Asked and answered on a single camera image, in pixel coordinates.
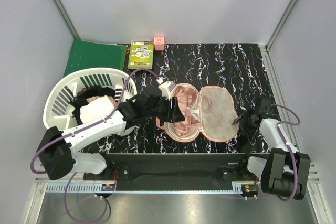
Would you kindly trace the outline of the pink satin bra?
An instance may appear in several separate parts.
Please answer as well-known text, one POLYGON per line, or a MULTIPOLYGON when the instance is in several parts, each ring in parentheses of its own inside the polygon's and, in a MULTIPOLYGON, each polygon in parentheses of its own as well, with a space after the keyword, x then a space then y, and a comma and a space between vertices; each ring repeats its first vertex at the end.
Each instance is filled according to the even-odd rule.
POLYGON ((199 92, 191 87, 179 85, 174 91, 174 97, 177 97, 178 106, 185 121, 173 124, 173 128, 179 137, 189 137, 200 126, 200 121, 191 110, 197 105, 199 92))

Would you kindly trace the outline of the pink mesh bra laundry bag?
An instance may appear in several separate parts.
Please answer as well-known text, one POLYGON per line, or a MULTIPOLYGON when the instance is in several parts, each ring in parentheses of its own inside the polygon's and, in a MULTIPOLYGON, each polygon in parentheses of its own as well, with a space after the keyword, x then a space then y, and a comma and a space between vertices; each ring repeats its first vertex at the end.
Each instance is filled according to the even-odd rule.
POLYGON ((172 90, 172 97, 179 85, 194 88, 199 92, 197 105, 191 112, 199 119, 200 126, 189 137, 179 137, 173 128, 174 123, 164 123, 156 118, 158 128, 164 130, 171 139, 181 143, 192 142, 200 134, 217 143, 227 142, 236 137, 239 125, 232 125, 232 122, 238 115, 234 108, 234 100, 225 88, 204 86, 198 90, 189 83, 179 83, 172 90))

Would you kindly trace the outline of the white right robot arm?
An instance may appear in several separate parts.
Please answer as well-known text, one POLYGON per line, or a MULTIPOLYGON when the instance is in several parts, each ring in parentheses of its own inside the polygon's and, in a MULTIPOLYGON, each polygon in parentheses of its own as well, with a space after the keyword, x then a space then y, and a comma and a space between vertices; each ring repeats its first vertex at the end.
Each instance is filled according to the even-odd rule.
POLYGON ((282 201, 302 200, 306 194, 311 159, 300 152, 283 130, 283 125, 298 126, 297 114, 269 98, 257 98, 255 106, 233 120, 239 134, 252 137, 259 133, 266 140, 267 158, 250 155, 238 167, 239 176, 250 180, 257 176, 261 190, 282 201))

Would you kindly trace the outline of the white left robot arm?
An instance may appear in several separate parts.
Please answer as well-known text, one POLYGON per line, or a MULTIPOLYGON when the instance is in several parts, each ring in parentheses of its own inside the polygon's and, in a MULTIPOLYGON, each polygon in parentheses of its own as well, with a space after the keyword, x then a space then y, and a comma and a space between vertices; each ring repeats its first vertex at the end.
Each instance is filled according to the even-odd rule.
POLYGON ((113 167, 99 153, 81 150, 108 135, 125 131, 143 118, 158 118, 163 123, 185 120, 177 97, 149 94, 143 91, 130 99, 118 102, 109 114, 70 129, 53 126, 46 130, 34 158, 38 158, 50 180, 58 180, 70 173, 91 173, 103 180, 113 175, 113 167))

